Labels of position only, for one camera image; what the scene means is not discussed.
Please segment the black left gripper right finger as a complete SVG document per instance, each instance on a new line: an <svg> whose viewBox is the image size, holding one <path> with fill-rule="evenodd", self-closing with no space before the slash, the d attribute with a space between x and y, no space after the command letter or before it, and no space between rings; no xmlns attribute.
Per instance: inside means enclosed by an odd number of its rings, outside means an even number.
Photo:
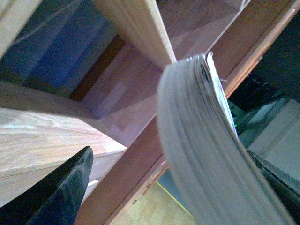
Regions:
<svg viewBox="0 0 300 225"><path fill-rule="evenodd" d="M300 223L300 181L266 159L247 150L264 178L283 203L296 224Z"/></svg>

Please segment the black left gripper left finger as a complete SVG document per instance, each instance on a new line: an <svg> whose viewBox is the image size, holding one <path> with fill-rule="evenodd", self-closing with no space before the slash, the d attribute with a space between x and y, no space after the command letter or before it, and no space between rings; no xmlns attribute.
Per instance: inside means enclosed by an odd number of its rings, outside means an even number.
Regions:
<svg viewBox="0 0 300 225"><path fill-rule="evenodd" d="M93 151L84 147L0 209L2 225L72 225L85 195Z"/></svg>

